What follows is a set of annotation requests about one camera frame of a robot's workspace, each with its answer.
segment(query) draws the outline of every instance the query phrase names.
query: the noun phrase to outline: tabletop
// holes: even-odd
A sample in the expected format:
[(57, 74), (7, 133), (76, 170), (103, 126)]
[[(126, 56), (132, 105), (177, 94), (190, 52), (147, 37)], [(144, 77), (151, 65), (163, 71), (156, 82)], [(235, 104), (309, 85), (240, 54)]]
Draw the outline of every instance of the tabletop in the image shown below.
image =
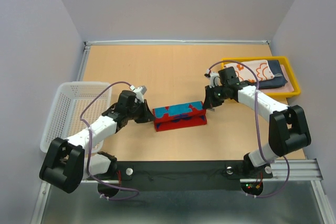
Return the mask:
[[(209, 80), (205, 70), (224, 57), (271, 56), (268, 45), (99, 45), (91, 46), (83, 81), (127, 81), (145, 85), (150, 109), (204, 101)], [(128, 89), (113, 87), (112, 103)], [(129, 122), (107, 138), (102, 151), (120, 161), (239, 160), (257, 145), (254, 111), (226, 100), (207, 111), (207, 124), (156, 132), (153, 123)], [(268, 141), (268, 123), (259, 117), (262, 144)], [(303, 150), (287, 155), (305, 159)]]

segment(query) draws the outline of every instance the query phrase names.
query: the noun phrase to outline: white wall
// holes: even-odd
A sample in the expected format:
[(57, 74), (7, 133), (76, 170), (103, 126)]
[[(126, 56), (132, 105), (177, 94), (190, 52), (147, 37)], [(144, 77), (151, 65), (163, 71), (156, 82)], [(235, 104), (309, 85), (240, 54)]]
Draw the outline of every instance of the white wall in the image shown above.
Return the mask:
[(271, 39), (294, 0), (63, 0), (85, 41)]
[(273, 55), (287, 55), (302, 94), (291, 104), (306, 112), (322, 185), (336, 212), (336, 0), (295, 0), (271, 42)]
[(0, 222), (29, 223), (40, 188), (39, 142), (82, 40), (61, 0), (0, 0)]

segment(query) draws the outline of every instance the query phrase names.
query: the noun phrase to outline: stack of folded clothes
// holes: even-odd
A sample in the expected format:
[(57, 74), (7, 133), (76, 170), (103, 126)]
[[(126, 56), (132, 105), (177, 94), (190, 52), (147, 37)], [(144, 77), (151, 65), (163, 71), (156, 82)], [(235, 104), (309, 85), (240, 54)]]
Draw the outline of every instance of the stack of folded clothes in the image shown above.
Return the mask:
[[(252, 60), (244, 61), (253, 70), (259, 80), (259, 89), (264, 93), (281, 93), (293, 92), (294, 88), (289, 81), (284, 65), (281, 65), (278, 60)], [(240, 81), (250, 81), (255, 83), (253, 74), (237, 63), (229, 63), (224, 65), (224, 68), (234, 67)]]

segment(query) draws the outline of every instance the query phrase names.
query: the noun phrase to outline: blue cloth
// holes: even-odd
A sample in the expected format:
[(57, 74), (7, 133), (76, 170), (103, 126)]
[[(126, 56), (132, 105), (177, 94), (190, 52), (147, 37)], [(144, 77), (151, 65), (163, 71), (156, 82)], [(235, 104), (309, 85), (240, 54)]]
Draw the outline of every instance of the blue cloth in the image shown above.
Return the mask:
[(283, 87), (287, 80), (283, 76), (284, 73), (281, 70), (281, 66), (278, 60), (268, 60), (268, 65), (272, 73), (276, 76), (281, 74), (281, 76), (274, 77), (272, 80), (261, 81), (259, 83), (259, 89), (276, 89)]

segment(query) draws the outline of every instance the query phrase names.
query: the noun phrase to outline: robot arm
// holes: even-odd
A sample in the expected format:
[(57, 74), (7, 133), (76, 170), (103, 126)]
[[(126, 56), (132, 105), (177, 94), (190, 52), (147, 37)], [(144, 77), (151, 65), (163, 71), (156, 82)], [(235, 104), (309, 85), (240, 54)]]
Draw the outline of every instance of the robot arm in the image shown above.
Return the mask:
[[(93, 133), (92, 146), (117, 133), (129, 120), (136, 123), (154, 120), (147, 101), (143, 98), (145, 92), (146, 87), (141, 86), (133, 91), (123, 90), (120, 93), (117, 103), (90, 125)], [(54, 139), (50, 143), (39, 177), (67, 193), (73, 192), (81, 180), (88, 177), (85, 172), (85, 153), (90, 147), (88, 128), (64, 140), (59, 137)], [(91, 158), (89, 170), (93, 175), (103, 174), (110, 169), (115, 170), (116, 161), (114, 156), (99, 152)]]
[[(206, 77), (215, 76), (216, 73), (207, 72)], [(240, 82), (233, 67), (220, 70), (217, 76), (222, 85), (213, 81), (205, 87), (204, 109), (211, 109), (222, 105), (225, 99), (234, 99), (237, 102), (255, 109), (255, 92), (258, 92), (258, 114), (269, 122), (268, 143), (262, 147), (266, 160), (273, 160), (288, 153), (297, 151), (311, 143), (309, 129), (300, 106), (288, 106), (282, 104), (264, 93), (256, 90), (255, 86), (248, 81)], [(244, 161), (249, 166), (259, 167), (266, 162), (257, 149), (244, 156)]]

